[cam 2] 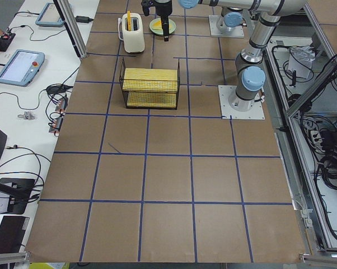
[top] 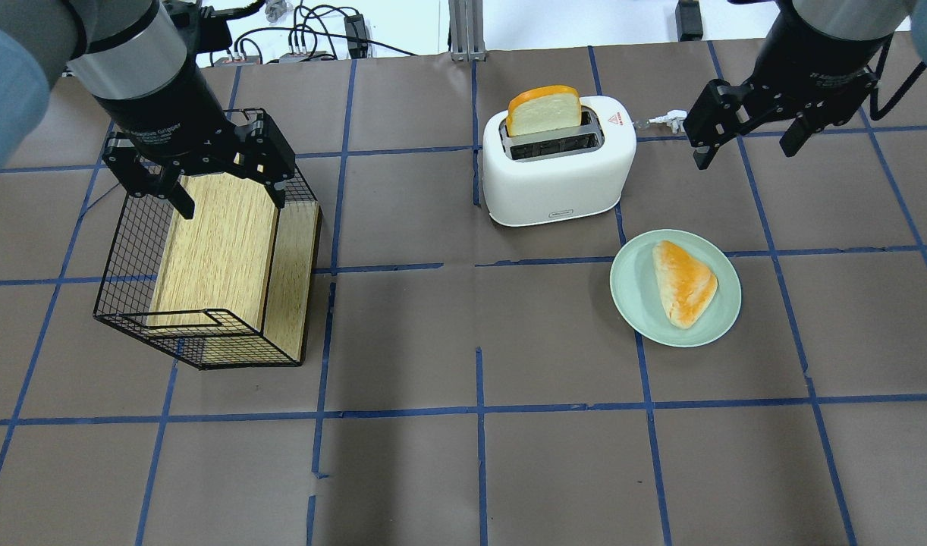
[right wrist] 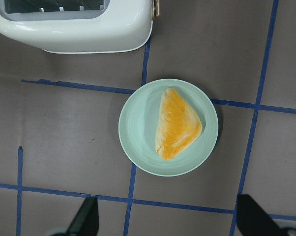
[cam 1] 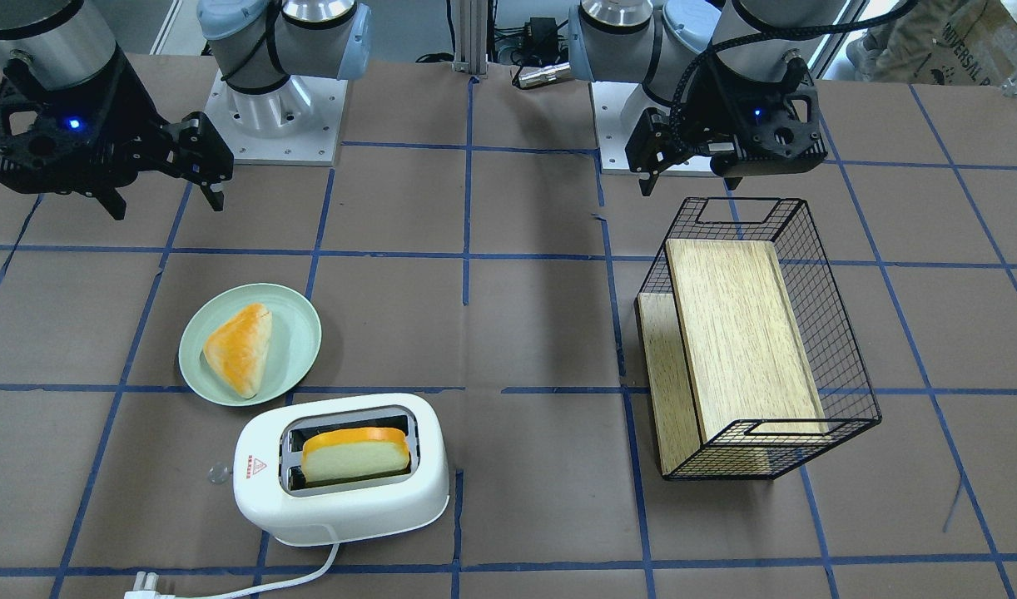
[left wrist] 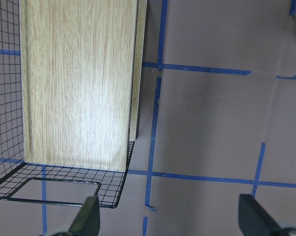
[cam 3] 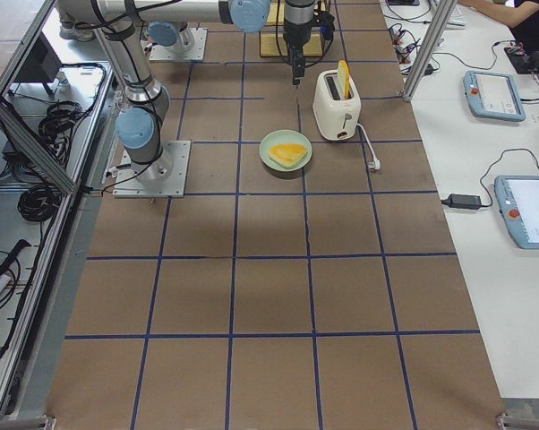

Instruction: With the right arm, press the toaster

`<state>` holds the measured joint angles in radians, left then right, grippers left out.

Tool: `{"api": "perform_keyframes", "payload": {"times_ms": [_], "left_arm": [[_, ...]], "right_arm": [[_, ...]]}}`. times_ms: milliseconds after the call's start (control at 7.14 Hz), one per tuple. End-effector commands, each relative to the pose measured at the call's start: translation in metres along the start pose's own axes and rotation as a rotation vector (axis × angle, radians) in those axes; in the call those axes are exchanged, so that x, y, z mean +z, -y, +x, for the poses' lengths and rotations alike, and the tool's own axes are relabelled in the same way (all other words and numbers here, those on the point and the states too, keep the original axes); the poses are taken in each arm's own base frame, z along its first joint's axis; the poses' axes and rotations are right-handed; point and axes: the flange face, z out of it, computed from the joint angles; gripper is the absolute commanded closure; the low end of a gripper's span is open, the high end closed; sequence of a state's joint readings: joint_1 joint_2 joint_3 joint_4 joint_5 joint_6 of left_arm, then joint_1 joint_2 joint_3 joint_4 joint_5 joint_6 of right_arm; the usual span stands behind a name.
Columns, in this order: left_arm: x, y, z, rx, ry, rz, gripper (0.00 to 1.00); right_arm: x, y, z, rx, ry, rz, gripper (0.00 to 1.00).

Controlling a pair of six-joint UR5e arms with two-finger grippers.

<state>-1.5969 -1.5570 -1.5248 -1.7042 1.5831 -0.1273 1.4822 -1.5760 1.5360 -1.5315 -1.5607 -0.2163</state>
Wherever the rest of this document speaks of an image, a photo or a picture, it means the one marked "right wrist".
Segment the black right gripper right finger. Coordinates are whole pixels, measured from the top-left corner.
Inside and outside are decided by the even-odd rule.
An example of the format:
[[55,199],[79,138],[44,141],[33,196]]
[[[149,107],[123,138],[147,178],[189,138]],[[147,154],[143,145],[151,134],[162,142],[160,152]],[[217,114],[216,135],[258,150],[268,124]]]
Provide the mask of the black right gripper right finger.
[[280,227],[248,194],[237,196],[237,227],[243,236],[281,236]]

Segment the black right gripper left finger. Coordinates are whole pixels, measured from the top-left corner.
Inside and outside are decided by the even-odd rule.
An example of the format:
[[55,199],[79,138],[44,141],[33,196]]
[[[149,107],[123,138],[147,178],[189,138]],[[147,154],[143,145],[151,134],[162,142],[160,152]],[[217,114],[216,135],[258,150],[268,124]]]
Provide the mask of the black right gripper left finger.
[[67,229],[68,236],[96,236],[99,231],[98,200],[85,198]]

